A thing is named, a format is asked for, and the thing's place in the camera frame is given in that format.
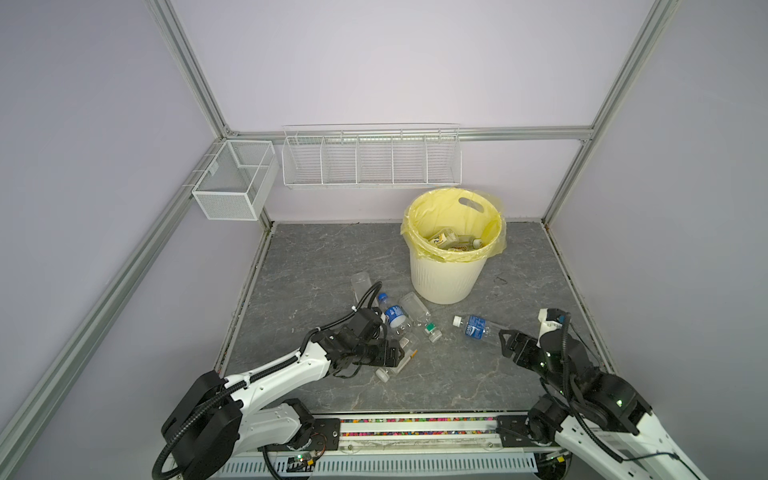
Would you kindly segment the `clear bottle yellow white label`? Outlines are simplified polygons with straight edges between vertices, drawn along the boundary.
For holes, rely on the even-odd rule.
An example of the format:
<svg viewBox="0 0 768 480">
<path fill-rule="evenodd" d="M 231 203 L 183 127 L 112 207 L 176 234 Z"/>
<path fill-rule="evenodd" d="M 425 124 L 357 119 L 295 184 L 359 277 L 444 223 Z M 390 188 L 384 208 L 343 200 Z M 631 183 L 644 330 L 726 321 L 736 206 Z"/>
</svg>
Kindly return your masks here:
<svg viewBox="0 0 768 480">
<path fill-rule="evenodd" d="M 414 334 L 403 335 L 399 340 L 403 356 L 395 367 L 381 367 L 375 371 L 375 377 L 384 383 L 397 377 L 413 360 L 419 351 L 420 341 Z"/>
</svg>

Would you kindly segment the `blue label bottle white cap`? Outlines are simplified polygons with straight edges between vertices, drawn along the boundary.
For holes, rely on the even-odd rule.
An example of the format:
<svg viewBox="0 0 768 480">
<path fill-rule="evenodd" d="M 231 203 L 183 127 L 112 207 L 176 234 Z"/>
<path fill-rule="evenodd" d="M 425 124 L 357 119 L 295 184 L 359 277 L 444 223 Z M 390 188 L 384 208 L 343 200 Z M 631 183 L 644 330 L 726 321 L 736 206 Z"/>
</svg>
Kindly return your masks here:
<svg viewBox="0 0 768 480">
<path fill-rule="evenodd" d="M 455 315 L 452 325 L 467 338 L 484 341 L 495 346 L 502 344 L 501 332 L 508 329 L 507 326 L 476 315 Z"/>
</svg>

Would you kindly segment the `clear bottle green white label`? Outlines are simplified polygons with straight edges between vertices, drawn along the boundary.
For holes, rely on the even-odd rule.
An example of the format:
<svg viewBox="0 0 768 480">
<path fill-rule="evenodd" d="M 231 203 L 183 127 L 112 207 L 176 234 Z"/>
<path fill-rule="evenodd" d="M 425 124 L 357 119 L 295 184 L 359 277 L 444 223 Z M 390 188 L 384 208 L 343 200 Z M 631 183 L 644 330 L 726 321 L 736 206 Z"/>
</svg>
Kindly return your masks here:
<svg viewBox="0 0 768 480">
<path fill-rule="evenodd" d="M 448 250 L 459 243 L 459 236 L 451 228 L 443 228 L 429 238 L 428 242 L 436 248 Z"/>
</svg>

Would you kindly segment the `green bottle yellow cap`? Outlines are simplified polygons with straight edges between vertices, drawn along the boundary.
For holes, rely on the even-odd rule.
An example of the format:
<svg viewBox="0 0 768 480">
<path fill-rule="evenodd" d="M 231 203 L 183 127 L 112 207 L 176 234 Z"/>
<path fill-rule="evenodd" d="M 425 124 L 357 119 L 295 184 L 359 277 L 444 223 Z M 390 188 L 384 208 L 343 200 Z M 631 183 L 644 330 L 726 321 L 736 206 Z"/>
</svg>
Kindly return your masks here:
<svg viewBox="0 0 768 480">
<path fill-rule="evenodd" d="M 484 247 L 481 239 L 473 236 L 459 236 L 451 242 L 447 249 L 451 251 L 475 251 Z"/>
</svg>

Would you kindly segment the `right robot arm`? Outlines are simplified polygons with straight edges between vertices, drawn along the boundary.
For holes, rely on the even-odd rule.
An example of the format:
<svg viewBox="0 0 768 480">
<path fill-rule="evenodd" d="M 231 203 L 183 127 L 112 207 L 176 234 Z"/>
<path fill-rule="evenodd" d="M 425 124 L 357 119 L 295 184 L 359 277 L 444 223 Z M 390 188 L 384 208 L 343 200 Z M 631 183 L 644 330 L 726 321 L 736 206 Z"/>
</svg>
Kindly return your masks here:
<svg viewBox="0 0 768 480">
<path fill-rule="evenodd" d="M 538 375 L 545 392 L 525 415 L 502 415 L 503 445 L 524 441 L 557 447 L 537 465 L 543 478 L 561 479 L 566 458 L 587 463 L 607 479 L 702 479 L 704 473 L 671 439 L 650 403 L 623 378 L 601 370 L 567 329 L 534 338 L 499 334 L 501 353 Z"/>
</svg>

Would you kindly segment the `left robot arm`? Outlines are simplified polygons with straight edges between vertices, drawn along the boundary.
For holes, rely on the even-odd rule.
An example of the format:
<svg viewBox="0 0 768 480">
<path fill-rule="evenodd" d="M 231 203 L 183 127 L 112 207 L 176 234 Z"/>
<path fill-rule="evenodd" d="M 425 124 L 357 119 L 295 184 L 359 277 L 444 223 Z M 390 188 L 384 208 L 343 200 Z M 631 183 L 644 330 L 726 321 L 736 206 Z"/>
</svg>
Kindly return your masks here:
<svg viewBox="0 0 768 480">
<path fill-rule="evenodd" d="M 165 444 L 152 478 L 208 479 L 241 452 L 308 445 L 315 419 L 289 393 L 328 376 L 345 379 L 348 369 L 395 367 L 405 357 L 373 304 L 381 287 L 373 283 L 348 313 L 311 329 L 276 360 L 228 377 L 200 375 L 161 427 Z"/>
</svg>

